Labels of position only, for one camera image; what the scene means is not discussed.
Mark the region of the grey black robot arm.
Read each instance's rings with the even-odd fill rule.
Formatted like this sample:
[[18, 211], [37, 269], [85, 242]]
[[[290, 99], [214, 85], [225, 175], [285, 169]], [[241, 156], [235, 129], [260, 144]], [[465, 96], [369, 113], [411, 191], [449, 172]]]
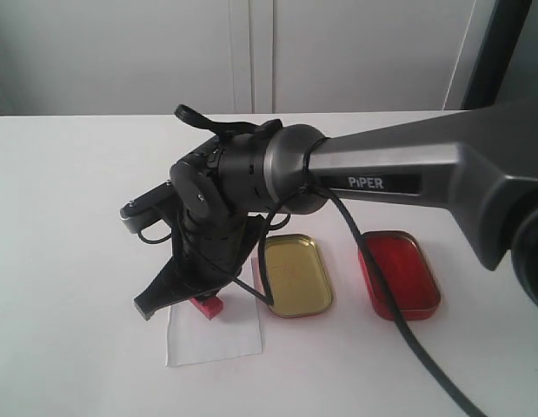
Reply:
[[180, 105], [210, 138], [120, 212], [134, 234], [169, 225], [172, 255], [135, 299], [144, 318], [235, 281], [269, 229], [332, 197], [448, 210], [481, 265], [512, 255], [538, 307], [538, 98], [330, 138], [307, 124], [216, 122]]

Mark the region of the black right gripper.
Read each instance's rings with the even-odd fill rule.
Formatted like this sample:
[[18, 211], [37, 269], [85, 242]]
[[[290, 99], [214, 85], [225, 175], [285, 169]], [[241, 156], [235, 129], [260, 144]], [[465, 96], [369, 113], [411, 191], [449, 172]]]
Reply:
[[269, 220], [262, 215], [234, 214], [216, 224], [179, 209], [171, 229], [173, 255], [134, 299], [136, 310], [148, 321], [158, 310], [181, 301], [208, 300], [231, 282], [257, 299], [267, 300], [267, 278], [262, 278], [263, 291], [259, 292], [241, 281], [239, 274], [268, 231]]

